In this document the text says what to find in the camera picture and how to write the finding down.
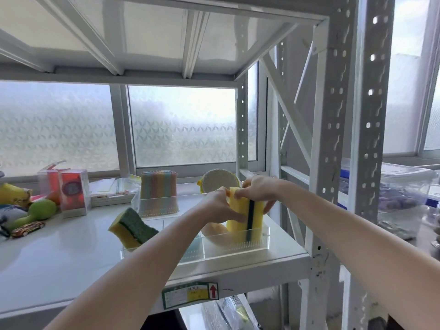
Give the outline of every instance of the person's left hand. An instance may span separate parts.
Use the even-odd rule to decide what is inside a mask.
[[[229,190],[224,187],[206,194],[205,199],[195,206],[201,220],[204,223],[223,223],[228,220],[245,222],[246,217],[232,210],[226,202],[229,195]]]

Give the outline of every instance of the person's right hand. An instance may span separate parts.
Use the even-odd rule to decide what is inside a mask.
[[[263,210],[266,214],[277,202],[276,181],[273,177],[254,175],[243,182],[241,189],[235,191],[234,198],[244,197],[254,201],[267,201]]]

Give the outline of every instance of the round scrubber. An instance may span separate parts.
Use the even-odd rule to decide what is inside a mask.
[[[200,181],[197,182],[200,186],[201,193],[208,193],[217,190],[219,187],[239,187],[240,183],[237,177],[228,170],[213,169],[203,175]]]

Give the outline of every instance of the frosted glass window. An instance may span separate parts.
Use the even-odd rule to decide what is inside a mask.
[[[0,81],[0,163],[7,177],[56,160],[118,170],[108,85]]]
[[[136,166],[235,161],[235,89],[130,86]],[[249,71],[248,159],[257,153],[257,66]]]
[[[429,0],[396,0],[384,154],[415,152],[421,109],[414,99],[428,6]]]
[[[432,149],[440,149],[440,77],[438,74],[425,141],[425,150]]]

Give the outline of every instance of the label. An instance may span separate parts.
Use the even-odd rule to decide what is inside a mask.
[[[162,290],[164,310],[200,300],[218,300],[217,283],[195,282]]]

